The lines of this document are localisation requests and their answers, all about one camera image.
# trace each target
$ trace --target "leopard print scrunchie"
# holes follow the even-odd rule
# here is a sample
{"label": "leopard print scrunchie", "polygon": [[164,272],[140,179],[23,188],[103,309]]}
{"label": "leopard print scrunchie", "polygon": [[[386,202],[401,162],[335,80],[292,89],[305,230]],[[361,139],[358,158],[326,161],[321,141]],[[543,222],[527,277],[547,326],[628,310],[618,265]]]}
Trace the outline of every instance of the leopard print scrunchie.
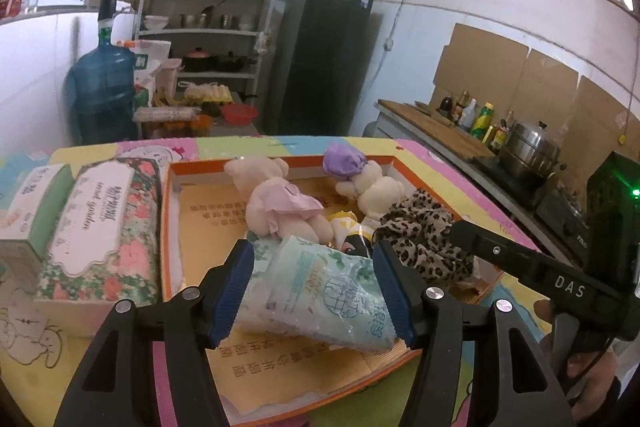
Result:
{"label": "leopard print scrunchie", "polygon": [[382,216],[374,241],[388,240],[402,264],[430,284],[457,282],[471,276],[474,257],[447,240],[453,222],[451,212],[420,188]]}

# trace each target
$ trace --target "colorful tablecloth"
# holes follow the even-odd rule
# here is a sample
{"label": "colorful tablecloth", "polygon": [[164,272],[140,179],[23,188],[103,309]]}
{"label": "colorful tablecloth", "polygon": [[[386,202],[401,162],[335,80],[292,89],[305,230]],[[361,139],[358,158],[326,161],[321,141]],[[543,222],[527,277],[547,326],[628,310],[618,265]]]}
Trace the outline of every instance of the colorful tablecloth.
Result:
{"label": "colorful tablecloth", "polygon": [[[482,192],[433,152],[408,140],[335,137],[222,137],[149,140],[60,149],[47,155],[20,155],[0,158],[0,196],[3,184],[14,183],[21,172],[38,165],[69,163],[76,174],[82,165],[116,155],[147,156],[162,166],[170,162],[235,156],[319,155],[333,141],[344,140],[367,155],[399,157],[465,219],[510,236],[522,245],[535,248],[531,240]],[[5,386],[35,427],[50,427],[79,361],[87,339],[68,337],[42,317],[30,303],[31,296],[9,279],[0,267],[0,369]],[[541,298],[504,276],[486,298],[498,298],[516,305],[532,333],[540,339],[548,325],[535,318],[533,302]],[[463,349],[455,426],[466,425],[468,393],[472,380],[473,350]],[[398,425],[413,383],[417,360],[407,363],[380,383],[352,394],[307,415],[278,423],[278,427],[323,427]]]}

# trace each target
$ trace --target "black refrigerator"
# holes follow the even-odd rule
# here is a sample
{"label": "black refrigerator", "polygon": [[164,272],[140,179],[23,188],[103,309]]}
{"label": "black refrigerator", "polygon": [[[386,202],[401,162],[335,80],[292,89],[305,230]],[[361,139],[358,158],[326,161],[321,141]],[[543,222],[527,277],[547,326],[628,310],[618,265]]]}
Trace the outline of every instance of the black refrigerator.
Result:
{"label": "black refrigerator", "polygon": [[264,124],[272,136],[345,136],[362,89],[373,0],[287,0]]}

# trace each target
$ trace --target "wooden countertop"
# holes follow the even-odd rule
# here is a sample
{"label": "wooden countertop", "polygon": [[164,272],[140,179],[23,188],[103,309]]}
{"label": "wooden countertop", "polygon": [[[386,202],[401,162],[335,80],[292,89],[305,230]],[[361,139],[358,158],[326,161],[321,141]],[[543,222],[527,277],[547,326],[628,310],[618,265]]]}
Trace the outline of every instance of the wooden countertop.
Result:
{"label": "wooden countertop", "polygon": [[473,158],[479,156],[494,156],[494,154],[476,138],[473,138],[457,127],[447,127],[404,103],[378,100],[378,105],[398,115],[414,127],[417,127],[465,162],[470,162]]}

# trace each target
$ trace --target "red bowl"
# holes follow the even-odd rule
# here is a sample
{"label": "red bowl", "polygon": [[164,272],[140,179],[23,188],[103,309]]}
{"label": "red bowl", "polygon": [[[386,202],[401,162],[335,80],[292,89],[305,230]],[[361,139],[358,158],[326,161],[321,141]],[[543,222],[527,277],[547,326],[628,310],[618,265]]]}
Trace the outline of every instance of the red bowl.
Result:
{"label": "red bowl", "polygon": [[229,125],[249,125],[258,116],[257,109],[245,103],[229,103],[220,107],[220,111]]}

